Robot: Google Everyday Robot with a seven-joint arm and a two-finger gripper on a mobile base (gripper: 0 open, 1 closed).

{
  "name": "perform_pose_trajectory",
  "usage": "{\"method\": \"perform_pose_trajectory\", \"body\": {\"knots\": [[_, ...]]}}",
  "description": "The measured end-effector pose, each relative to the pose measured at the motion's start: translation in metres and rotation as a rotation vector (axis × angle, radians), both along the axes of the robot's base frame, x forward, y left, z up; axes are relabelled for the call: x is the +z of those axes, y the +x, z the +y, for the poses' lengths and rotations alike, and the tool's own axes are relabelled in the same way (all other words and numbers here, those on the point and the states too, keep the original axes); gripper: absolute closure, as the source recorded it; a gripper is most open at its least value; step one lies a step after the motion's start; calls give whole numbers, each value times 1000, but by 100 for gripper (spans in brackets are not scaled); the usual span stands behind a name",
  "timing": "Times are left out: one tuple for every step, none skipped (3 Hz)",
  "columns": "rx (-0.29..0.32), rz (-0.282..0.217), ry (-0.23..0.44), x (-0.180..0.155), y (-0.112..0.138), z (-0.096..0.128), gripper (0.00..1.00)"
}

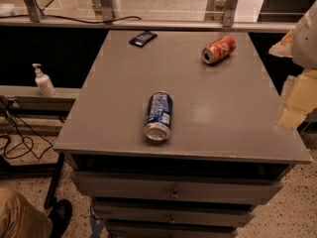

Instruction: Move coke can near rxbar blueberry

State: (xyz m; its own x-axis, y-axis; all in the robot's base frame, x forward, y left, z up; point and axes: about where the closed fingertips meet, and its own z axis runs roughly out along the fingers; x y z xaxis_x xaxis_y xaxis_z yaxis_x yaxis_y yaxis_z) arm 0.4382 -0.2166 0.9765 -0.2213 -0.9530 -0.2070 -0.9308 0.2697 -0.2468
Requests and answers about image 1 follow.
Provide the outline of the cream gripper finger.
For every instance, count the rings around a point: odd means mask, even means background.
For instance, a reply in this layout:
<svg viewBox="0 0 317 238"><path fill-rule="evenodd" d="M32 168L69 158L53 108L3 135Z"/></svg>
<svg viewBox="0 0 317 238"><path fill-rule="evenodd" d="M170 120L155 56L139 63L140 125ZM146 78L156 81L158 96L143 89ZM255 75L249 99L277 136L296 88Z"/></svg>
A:
<svg viewBox="0 0 317 238"><path fill-rule="evenodd" d="M291 29L278 43L268 50L268 53L279 58L291 58L293 36L294 30Z"/></svg>
<svg viewBox="0 0 317 238"><path fill-rule="evenodd" d="M317 70L304 69L298 76L290 75L280 98L276 123L287 129L296 129L317 108Z"/></svg>

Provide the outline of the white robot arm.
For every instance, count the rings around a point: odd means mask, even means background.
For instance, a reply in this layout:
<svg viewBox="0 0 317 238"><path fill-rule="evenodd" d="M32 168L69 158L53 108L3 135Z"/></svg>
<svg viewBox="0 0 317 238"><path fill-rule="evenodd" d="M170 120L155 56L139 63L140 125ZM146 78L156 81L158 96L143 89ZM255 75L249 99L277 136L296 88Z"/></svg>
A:
<svg viewBox="0 0 317 238"><path fill-rule="evenodd" d="M279 126L296 129L317 108L317 1L268 53L291 58L304 68L285 81L276 121Z"/></svg>

